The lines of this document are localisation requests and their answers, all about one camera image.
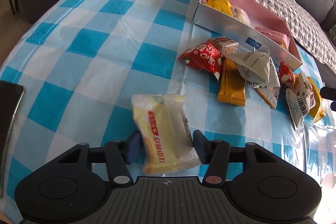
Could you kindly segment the pale yellow cake packet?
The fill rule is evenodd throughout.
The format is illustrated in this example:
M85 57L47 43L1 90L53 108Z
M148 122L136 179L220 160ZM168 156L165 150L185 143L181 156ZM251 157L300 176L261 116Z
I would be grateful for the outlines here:
M136 94L133 119L146 151L145 174L180 172L201 164L184 112L185 96Z

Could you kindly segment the gold bar snack packet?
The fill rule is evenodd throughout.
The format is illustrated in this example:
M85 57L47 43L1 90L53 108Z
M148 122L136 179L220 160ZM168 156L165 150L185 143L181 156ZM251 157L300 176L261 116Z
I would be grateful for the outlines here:
M223 59L222 76L217 96L219 102L236 106L245 106L245 83L235 63L227 58Z

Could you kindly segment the red snack packet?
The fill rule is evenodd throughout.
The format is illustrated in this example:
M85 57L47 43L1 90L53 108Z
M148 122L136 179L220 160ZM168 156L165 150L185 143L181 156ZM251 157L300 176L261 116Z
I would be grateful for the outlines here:
M191 68L211 73L219 81L222 67L221 53L211 43L206 42L190 48L178 59Z
M285 65L284 61L280 62L278 78L279 78L281 87L283 87L284 89L287 89L287 88L292 89L294 87L294 83L295 83L294 73L287 65Z

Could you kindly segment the orange cookie packet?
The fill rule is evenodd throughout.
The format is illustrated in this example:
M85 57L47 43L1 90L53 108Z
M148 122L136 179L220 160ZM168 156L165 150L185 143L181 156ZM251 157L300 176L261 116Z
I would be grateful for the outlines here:
M319 89L313 79L308 77L308 80L311 84L312 91L314 94L315 105L310 109L309 115L313 118L313 122L316 123L320 121L322 118L326 117L326 108L323 103L323 99L319 93Z

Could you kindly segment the white green snack bag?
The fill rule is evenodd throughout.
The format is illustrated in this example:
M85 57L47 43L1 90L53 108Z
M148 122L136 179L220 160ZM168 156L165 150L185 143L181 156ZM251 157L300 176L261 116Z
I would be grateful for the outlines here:
M300 72L298 85L294 90L290 88L286 90L286 101L294 129L297 130L302 119L315 106L313 87L305 73Z

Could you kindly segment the pink snack packet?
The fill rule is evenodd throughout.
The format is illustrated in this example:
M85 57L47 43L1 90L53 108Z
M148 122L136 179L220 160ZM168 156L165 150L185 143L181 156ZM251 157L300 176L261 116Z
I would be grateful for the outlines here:
M289 50L290 38L286 34L259 26L254 27L254 29L266 36L268 39L271 39L273 42L277 43L285 50Z

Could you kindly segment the white triangular snack bag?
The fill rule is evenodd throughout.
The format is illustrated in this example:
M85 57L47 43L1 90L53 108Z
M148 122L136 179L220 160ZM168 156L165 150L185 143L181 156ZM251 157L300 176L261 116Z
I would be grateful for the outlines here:
M233 61L247 85L253 88L279 88L276 67L272 58L264 52L235 52L226 55Z

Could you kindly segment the blue checkered tablecloth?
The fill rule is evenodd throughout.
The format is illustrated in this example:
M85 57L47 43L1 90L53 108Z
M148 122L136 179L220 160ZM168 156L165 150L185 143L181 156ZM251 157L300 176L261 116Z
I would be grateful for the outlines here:
M1 212L21 221L18 182L77 143L100 147L135 129L135 94L183 94L191 130L252 141L321 182L335 172L335 122L294 129L284 94L272 109L246 87L243 107L217 100L213 75L179 56L214 33L193 24L199 0L61 0L22 36L1 79L25 88L7 149Z

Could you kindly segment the brown biscuit packet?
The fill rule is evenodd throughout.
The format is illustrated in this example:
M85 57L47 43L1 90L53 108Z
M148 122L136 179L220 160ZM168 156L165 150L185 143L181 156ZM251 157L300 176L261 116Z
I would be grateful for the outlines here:
M238 42L225 36L210 38L207 40L207 42L212 44L220 52L221 57L224 57L230 53L235 53L239 45Z

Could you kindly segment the pink and white snack box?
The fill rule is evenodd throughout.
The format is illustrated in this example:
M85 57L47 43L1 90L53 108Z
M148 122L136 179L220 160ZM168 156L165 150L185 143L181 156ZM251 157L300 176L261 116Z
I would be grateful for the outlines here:
M199 0L193 23L226 36L251 51L267 53L275 65L283 61L293 71L302 65L294 39L286 23L279 16L253 0L229 0L229 2L247 14L248 25L206 5L206 0ZM257 27L285 34L289 38L288 47L284 48L258 32Z

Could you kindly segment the large yellow snack bag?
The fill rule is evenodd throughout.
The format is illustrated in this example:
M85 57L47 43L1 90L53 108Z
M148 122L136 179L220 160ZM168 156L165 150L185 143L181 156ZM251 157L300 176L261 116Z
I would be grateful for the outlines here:
M204 4L230 17L234 17L231 10L232 5L229 0L204 0Z

